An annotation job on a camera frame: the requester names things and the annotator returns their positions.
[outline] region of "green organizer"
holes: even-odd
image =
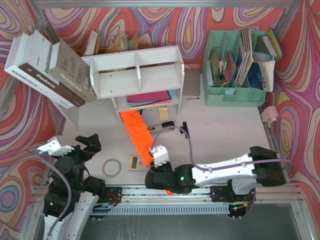
[[[222,87],[221,82],[218,87],[209,87],[207,80],[207,68],[210,68],[208,60],[215,48],[219,48],[219,59],[228,57],[231,51],[232,56],[237,59],[241,44],[240,30],[211,30],[206,41],[204,56],[202,61],[202,81],[204,88],[205,104],[207,106],[242,106],[259,107],[265,102],[266,91],[250,87],[246,78],[242,87],[236,87],[234,82],[229,87]],[[252,31],[252,49],[255,48],[257,37],[264,36],[266,31]],[[227,90],[234,89],[233,95],[225,94]]]

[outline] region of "patterned wall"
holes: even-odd
[[[282,8],[161,7],[161,8],[52,8],[45,11],[54,28],[74,49],[91,30],[109,46],[121,32],[139,33],[139,48],[179,45],[184,63],[200,68],[209,30],[250,26],[266,30]]]
[[[10,45],[14,35],[19,35],[21,32],[30,32],[32,29],[32,27],[26,29],[23,27],[15,27],[20,26],[25,21],[27,22],[26,19],[33,19],[30,11],[25,11],[25,13],[27,12],[25,17],[20,17],[23,15],[16,13],[17,2],[20,3],[20,1],[14,0],[0,1],[2,6],[6,6],[5,9],[8,12],[0,16],[0,18],[3,18],[0,24],[9,22],[8,27],[0,28],[1,30],[5,29],[1,36],[8,45]],[[301,130],[304,129],[305,125],[309,127],[313,126],[311,130],[319,130],[319,128],[315,127],[316,124],[319,123],[319,119],[312,117],[314,116],[312,113],[316,112],[315,109],[311,110],[310,106],[307,105],[303,107],[302,110],[299,110],[300,102],[306,104],[306,102],[309,101],[308,98],[306,100],[306,89],[308,89],[307,86],[311,83],[311,80],[304,79],[311,79],[311,77],[307,78],[309,76],[308,68],[312,67],[312,69],[315,69],[314,64],[316,62],[311,61],[311,59],[313,59],[311,53],[317,53],[314,55],[319,62],[319,49],[317,49],[318,52],[315,50],[316,43],[313,43],[312,48],[311,38],[309,37],[312,33],[313,36],[317,36],[316,30],[319,29],[319,26],[318,28],[313,27],[313,30],[307,30],[306,27],[307,23],[313,23],[312,26],[316,26],[314,22],[319,23],[319,20],[315,20],[317,19],[317,14],[320,9],[318,7],[317,11],[312,12],[311,2],[312,1],[308,1],[309,5],[304,3],[305,8],[299,9],[298,17],[294,20],[301,26],[300,34],[298,35],[297,31],[294,31],[297,30],[297,28],[290,28],[287,29],[287,35],[282,40],[285,58],[278,66],[277,74],[280,80],[276,83],[277,92],[274,94],[274,98],[269,98],[269,102],[280,103],[278,105],[280,120],[276,128],[279,129],[279,131],[278,133],[276,131],[276,133],[281,143],[281,151],[285,153],[285,157],[288,158],[298,156],[298,153],[299,156],[303,157],[305,154],[305,143],[311,142],[313,143],[313,145],[311,144],[313,149],[319,149],[316,148],[319,139],[314,137],[311,138],[311,141],[307,141],[307,132],[303,134]],[[74,49],[79,49],[84,44],[91,30],[99,32],[102,39],[102,46],[110,45],[117,35],[123,31],[125,31],[129,37],[135,32],[138,32],[140,48],[179,45],[185,63],[191,68],[201,67],[207,34],[210,29],[227,30],[250,26],[250,28],[263,31],[274,26],[281,12],[281,8],[232,7],[53,8],[46,10],[46,14],[59,36],[63,37]],[[307,12],[308,14],[313,13],[312,18],[314,18],[314,20],[310,19],[310,16],[307,16]],[[34,26],[34,21],[30,22],[30,26]],[[12,29],[19,28],[21,30],[14,30],[13,33],[11,33]],[[295,39],[296,44],[285,46],[285,42],[290,42],[289,39]],[[1,44],[1,46],[4,46],[1,48],[2,50],[6,48],[5,44]],[[7,51],[4,50],[4,52],[2,52],[2,64],[5,62],[7,54],[8,47]],[[301,94],[302,97],[300,100],[295,98],[297,94]],[[315,94],[314,99],[319,98],[317,95],[319,95],[319,93]],[[291,114],[292,116],[290,116],[290,110],[287,109],[291,106],[293,106],[293,109],[299,111],[298,115]],[[38,142],[45,141],[53,136],[60,120],[61,115],[51,105],[50,101],[39,96],[38,93],[30,90],[30,88],[23,84],[19,86],[8,108],[5,120],[0,123],[0,174],[2,173],[0,176],[1,239],[5,238],[4,236],[8,239],[19,236],[23,209],[30,199],[32,187],[40,181],[44,171],[44,166],[33,156],[30,156],[26,149],[36,147],[39,145]],[[308,150],[306,153],[307,156],[312,152],[314,151]],[[314,179],[319,180],[318,174],[316,174],[317,172],[314,170],[318,167],[313,167],[318,163],[315,163],[316,161],[313,161],[313,159],[311,163],[314,164],[312,165],[309,161],[305,161],[302,158],[294,158],[295,163],[290,172],[290,177],[299,181],[299,184],[304,189],[304,193],[309,197],[309,204],[315,208],[314,212],[317,212],[319,205],[317,205],[316,202],[319,195],[317,195],[317,191],[314,191],[316,186],[312,184],[312,181]],[[305,179],[303,180],[301,177],[296,179],[299,177],[299,174],[303,175]]]
[[[292,24],[282,33],[284,57],[277,66],[274,133],[289,173],[304,191],[320,236],[320,0],[301,0]]]
[[[0,90],[14,37],[30,34],[36,19],[25,0],[0,0]],[[28,150],[56,134],[62,115],[46,98],[23,83],[0,123],[0,239],[18,239],[32,189],[46,170]]]

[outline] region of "tape roll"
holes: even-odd
[[[110,175],[110,174],[107,174],[106,171],[105,171],[105,167],[106,167],[106,164],[109,163],[109,162],[116,162],[119,164],[119,170],[113,174],[113,175]],[[118,160],[118,159],[115,159],[115,158],[110,158],[108,159],[107,161],[104,162],[104,164],[102,165],[102,172],[105,176],[109,177],[109,178],[113,178],[115,176],[117,176],[120,172],[121,172],[121,169],[122,169],[122,165],[121,165],[121,162]]]

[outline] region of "brush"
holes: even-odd
[[[142,116],[138,111],[123,111],[120,113],[126,130],[131,136],[135,148],[142,158],[144,165],[148,168],[154,162],[150,154],[150,148],[153,144],[153,137],[144,123]]]

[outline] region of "white bookshelf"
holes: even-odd
[[[133,110],[127,103],[127,96],[175,90],[176,97],[170,103],[147,108],[172,106],[177,115],[180,113],[185,65],[178,46],[84,56],[82,59],[90,65],[90,81],[98,97],[98,100],[90,103],[91,108],[100,100],[111,99],[117,118],[121,121],[121,112]],[[79,118],[85,114],[86,105],[69,109],[56,106],[78,129]]]

